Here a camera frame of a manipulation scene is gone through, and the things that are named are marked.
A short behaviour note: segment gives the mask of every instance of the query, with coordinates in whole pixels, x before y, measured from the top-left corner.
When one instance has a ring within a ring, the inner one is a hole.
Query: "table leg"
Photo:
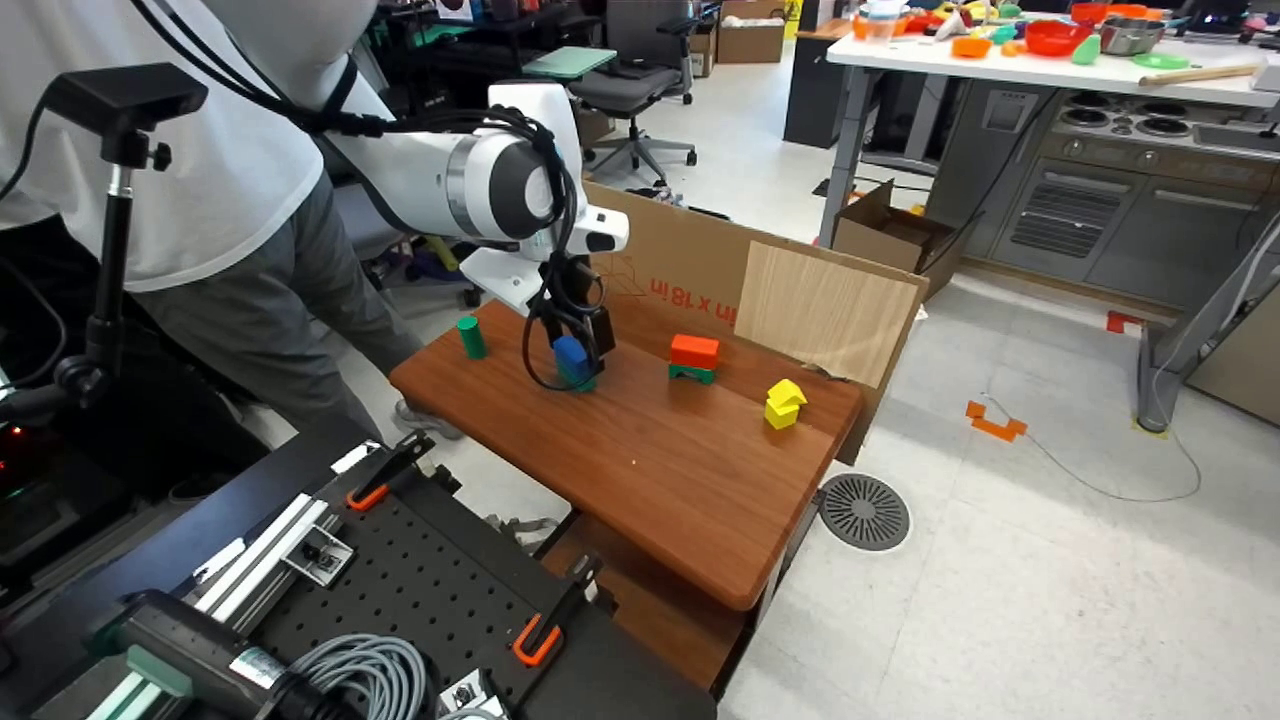
[[[1237,271],[1174,332],[1148,332],[1138,354],[1138,410],[1148,431],[1174,423],[1178,392],[1212,354],[1212,348],[1242,323],[1242,308],[1277,287],[1280,227],[1266,231]]]
[[[950,77],[925,77],[925,93],[920,93],[910,150],[905,150],[916,165],[925,165],[925,155],[928,155],[928,139],[936,126],[936,110],[945,107],[945,96],[950,96]]]
[[[868,96],[879,70],[874,67],[846,67],[846,110],[841,110],[841,142],[829,177],[829,202],[825,202],[825,227],[817,243],[834,247],[841,207],[848,201],[848,183],[858,171],[858,150],[866,148],[866,123],[868,123]]]

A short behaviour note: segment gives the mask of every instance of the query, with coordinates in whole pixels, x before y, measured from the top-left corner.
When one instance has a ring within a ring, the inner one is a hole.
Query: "green block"
[[[672,380],[716,385],[716,373],[712,373],[712,368],[682,368],[682,363],[669,363],[669,375],[672,375]]]
[[[474,359],[489,354],[489,344],[483,344],[483,332],[479,332],[479,321],[475,316],[462,316],[455,323],[455,336],[465,341],[465,353]]]

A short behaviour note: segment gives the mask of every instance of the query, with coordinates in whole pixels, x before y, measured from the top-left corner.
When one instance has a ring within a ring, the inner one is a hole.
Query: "orange object on floor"
[[[716,336],[672,336],[672,363],[721,368],[721,341]]]
[[[1130,323],[1144,323],[1144,321],[1141,321],[1141,316],[1130,316],[1130,313],[1110,313],[1110,332],[1112,332],[1112,336],[1123,336]]]
[[[968,399],[965,417],[974,420],[975,431],[1002,434],[1006,442],[1020,439],[1028,431],[1026,420],[989,420],[989,404]]]

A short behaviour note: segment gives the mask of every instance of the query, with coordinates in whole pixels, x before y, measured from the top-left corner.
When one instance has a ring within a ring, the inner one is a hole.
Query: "desk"
[[[676,329],[642,308],[614,313],[619,348],[597,392],[537,387],[521,363],[521,321],[501,303],[479,313],[483,359],[442,336],[394,385],[721,607],[751,610],[866,397],[744,341],[724,341],[716,385],[676,385],[665,359]],[[768,431],[759,417],[782,375],[810,392],[794,431]]]
[[[1226,63],[1226,60],[1257,60],[1268,57],[1260,46],[1242,42],[1188,42],[1188,39],[1160,39],[1160,52],[1193,57],[1197,63]],[[848,183],[858,171],[858,150],[866,136],[866,107],[878,70],[925,70],[925,77],[962,77],[962,81],[989,81],[989,85],[1028,85],[1028,89],[1073,89],[1073,93],[1112,93],[1112,96],[1152,96],[1152,100],[1188,100],[1188,105],[1227,105],[1227,107],[1277,107],[1280,93],[1251,93],[1250,77],[1237,81],[1199,81],[1199,85],[1168,85],[1168,89],[1141,89],[1148,77],[1132,60],[1101,57],[1093,67],[1073,60],[1035,60],[1035,57],[989,57],[989,60],[958,60],[941,39],[895,39],[895,42],[866,42],[866,39],[838,39],[829,63],[846,63],[846,110],[841,110],[841,142],[834,158],[829,201],[822,243],[838,241],[841,207],[848,201]],[[1250,267],[1237,267],[1227,282],[1212,293],[1199,313],[1166,336],[1144,336],[1141,363],[1138,363],[1138,423],[1166,431],[1174,420],[1174,404],[1179,380],[1199,368],[1199,348],[1226,323],[1234,295]]]
[[[1215,60],[1266,60],[1260,46],[1237,42],[1186,42],[1166,39],[1160,52],[1193,57],[1199,63]],[[825,201],[822,243],[838,241],[838,216],[848,201],[848,183],[858,171],[858,150],[866,136],[866,105],[878,70],[920,70],[920,77],[958,77],[958,81],[989,81],[989,85],[1033,85],[1033,89],[1073,89],[1073,93],[1119,93],[1119,96],[1152,96],[1152,100],[1197,100],[1197,105],[1234,105],[1234,107],[1277,107],[1277,93],[1251,93],[1250,81],[1204,81],[1204,85],[1168,85],[1141,89],[1144,67],[1132,60],[1101,57],[1093,67],[1073,60],[1040,60],[1040,57],[1002,57],[989,60],[958,60],[953,42],[941,39],[838,39],[829,63],[846,63],[846,107],[841,107],[841,142],[834,158],[834,183]]]

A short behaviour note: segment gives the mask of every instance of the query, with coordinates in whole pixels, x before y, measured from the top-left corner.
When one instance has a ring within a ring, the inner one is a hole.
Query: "power cord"
[[[979,387],[979,397],[985,397],[994,409],[1002,409],[1006,417],[1013,417],[1013,410],[1010,410],[1010,404],[998,397],[998,375],[1002,375],[1002,363],[1006,363],[1006,354],[1010,354],[1010,336],[1013,336],[1017,313],[1020,313],[1020,308],[1013,308],[1010,321],[1006,321],[1006,329],[1002,329],[1002,353],[998,353],[998,359],[994,359],[994,375],[989,375],[985,387]],[[1035,447],[1052,466],[1062,466],[1073,485],[1080,485],[1080,487],[1088,487],[1088,493],[1095,493],[1095,494],[1104,494],[1104,499],[1116,499],[1116,505],[1178,505],[1178,499],[1199,494],[1199,487],[1204,487],[1204,466],[1199,466],[1199,458],[1186,447],[1186,439],[1179,439],[1178,431],[1168,431],[1168,434],[1174,434],[1178,451],[1186,455],[1186,464],[1193,466],[1193,485],[1188,485],[1186,493],[1168,493],[1168,494],[1123,494],[1123,493],[1104,487],[1101,479],[1080,475],[1068,458],[1062,458],[1062,455],[1028,427],[1033,447]]]
[[[48,373],[57,368],[57,359],[69,353],[69,323],[63,323],[63,316],[46,301],[46,293],[42,293],[31,278],[25,278],[25,271],[16,271],[9,261],[0,261],[0,267],[42,303],[42,313],[46,313],[46,316],[51,321],[51,329],[57,329],[57,344],[51,344],[51,353],[46,354],[46,363],[31,368],[27,375],[14,375],[14,385],[25,387],[25,385],[36,385],[42,375],[48,375]]]
[[[42,93],[42,105],[27,114],[25,150],[20,150],[16,168],[14,168],[14,177],[6,181],[0,201],[27,177],[27,165],[31,165],[31,150],[36,150],[36,126],[42,126],[46,107],[48,107],[48,89]]]
[[[1043,107],[1057,105],[1062,96],[1066,96],[1066,93],[1048,93],[1048,96],[1033,107],[1033,114],[1020,123],[1020,131],[1017,131],[1013,148],[1006,150],[998,177],[989,181],[985,196],[974,202],[974,213],[968,213],[965,225],[958,227],[962,241],[965,241],[968,227],[985,216],[998,183],[1006,181],[1010,165],[1026,150],[1028,131],[1040,123]]]

